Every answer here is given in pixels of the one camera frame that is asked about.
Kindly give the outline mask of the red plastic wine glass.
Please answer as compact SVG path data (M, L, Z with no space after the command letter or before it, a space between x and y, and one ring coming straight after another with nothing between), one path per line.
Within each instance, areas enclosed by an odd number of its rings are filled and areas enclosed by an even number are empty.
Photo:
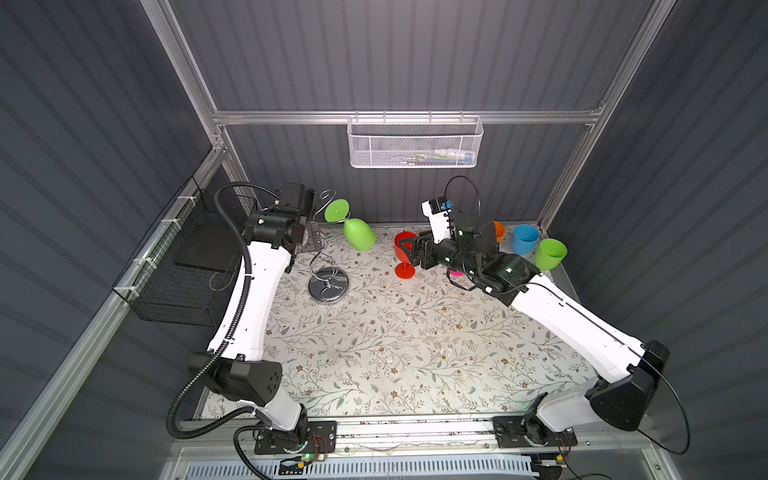
M401 240L415 238L417 236L416 233L405 231L397 234L394 238L395 242L395 254L399 261L398 265L395 267L395 275L400 279L411 279L415 273L416 269L411 264L408 255L406 252L410 252L412 250L412 245L408 244L405 249L403 249L399 242Z

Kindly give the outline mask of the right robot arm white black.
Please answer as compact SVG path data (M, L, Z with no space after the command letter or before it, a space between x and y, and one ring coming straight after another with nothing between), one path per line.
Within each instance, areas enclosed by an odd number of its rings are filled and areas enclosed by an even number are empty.
M603 422L638 431L653 396L669 382L668 348L621 332L574 301L534 264L501 251L495 227L449 228L398 238L412 267L461 272L473 288L523 313L554 333L593 368L595 378L559 393L538 395L513 430L535 447L573 446L574 428Z

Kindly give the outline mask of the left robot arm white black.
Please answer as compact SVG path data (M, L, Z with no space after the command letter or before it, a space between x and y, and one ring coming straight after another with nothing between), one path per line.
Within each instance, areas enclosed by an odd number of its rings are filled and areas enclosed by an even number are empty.
M219 188L213 201L240 253L234 290L207 351L191 359L194 375L172 401L166 429L171 437L188 440L240 415L253 415L284 447L298 448L310 434L307 409L282 387L283 367L265 359L264 345L277 287L295 263L313 213L314 192L300 183L286 183L274 192L271 205L253 211L244 225L238 226L221 200L224 191ZM198 383L239 406L201 427L184 429L177 413Z

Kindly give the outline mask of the orange plastic wine glass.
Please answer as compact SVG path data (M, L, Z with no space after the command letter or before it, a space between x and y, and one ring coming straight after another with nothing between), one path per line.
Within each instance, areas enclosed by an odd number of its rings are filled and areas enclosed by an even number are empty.
M502 223L500 223L498 221L494 221L493 224L494 224L494 228L495 228L496 241L498 243L501 243L503 241L503 239L504 239L505 234L506 234L506 227Z

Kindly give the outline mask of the green plastic wine glass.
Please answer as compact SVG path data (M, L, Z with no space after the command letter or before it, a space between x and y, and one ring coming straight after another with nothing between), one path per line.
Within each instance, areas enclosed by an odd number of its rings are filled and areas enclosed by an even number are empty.
M540 271L550 271L559 266L567 254L568 248L563 242L546 238L539 243L534 263Z
M370 250L376 242L376 233L364 220L352 218L349 202L345 199L331 201L324 210L327 223L341 223L349 244L359 252Z

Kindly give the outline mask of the blue plastic wine glass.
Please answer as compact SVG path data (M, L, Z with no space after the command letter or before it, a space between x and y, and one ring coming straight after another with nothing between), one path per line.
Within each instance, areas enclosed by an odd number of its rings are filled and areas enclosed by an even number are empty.
M511 248L514 254L524 256L533 251L539 241L539 230L531 225L517 225L511 237Z

